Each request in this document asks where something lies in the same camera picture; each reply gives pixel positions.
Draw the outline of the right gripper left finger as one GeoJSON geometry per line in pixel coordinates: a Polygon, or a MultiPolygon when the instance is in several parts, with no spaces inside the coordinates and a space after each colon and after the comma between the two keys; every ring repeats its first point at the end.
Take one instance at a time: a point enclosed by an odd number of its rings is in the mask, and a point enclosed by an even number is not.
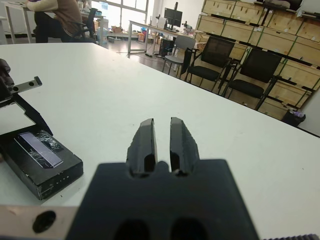
{"type": "Polygon", "coordinates": [[[127,149],[126,164],[132,176],[148,176],[154,172],[157,157],[157,143],[154,119],[140,123],[127,149]]]}

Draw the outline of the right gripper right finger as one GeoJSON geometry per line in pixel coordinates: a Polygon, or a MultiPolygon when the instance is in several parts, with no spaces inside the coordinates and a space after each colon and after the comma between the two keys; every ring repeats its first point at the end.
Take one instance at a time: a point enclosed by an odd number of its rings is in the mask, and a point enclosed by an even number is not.
{"type": "Polygon", "coordinates": [[[190,175],[200,160],[195,139],[178,117],[171,117],[170,120],[169,152],[171,171],[177,176],[190,175]]]}

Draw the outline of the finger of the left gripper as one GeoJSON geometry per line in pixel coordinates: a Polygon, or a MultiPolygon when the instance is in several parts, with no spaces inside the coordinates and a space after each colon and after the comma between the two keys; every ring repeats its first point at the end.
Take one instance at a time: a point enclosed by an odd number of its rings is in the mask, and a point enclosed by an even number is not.
{"type": "Polygon", "coordinates": [[[33,108],[20,95],[15,95],[14,101],[17,105],[19,105],[24,110],[24,115],[27,116],[32,122],[34,122],[35,126],[39,127],[41,130],[44,130],[47,133],[49,133],[51,136],[53,136],[53,133],[49,128],[49,126],[47,125],[46,121],[35,108],[33,108]]]}

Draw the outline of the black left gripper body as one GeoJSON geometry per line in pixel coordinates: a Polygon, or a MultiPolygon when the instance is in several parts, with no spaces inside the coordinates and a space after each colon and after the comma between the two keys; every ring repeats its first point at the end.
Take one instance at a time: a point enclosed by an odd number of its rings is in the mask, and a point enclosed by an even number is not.
{"type": "Polygon", "coordinates": [[[17,94],[40,87],[42,82],[38,76],[33,80],[15,84],[10,76],[11,68],[4,59],[0,59],[0,103],[12,100],[17,94]]]}

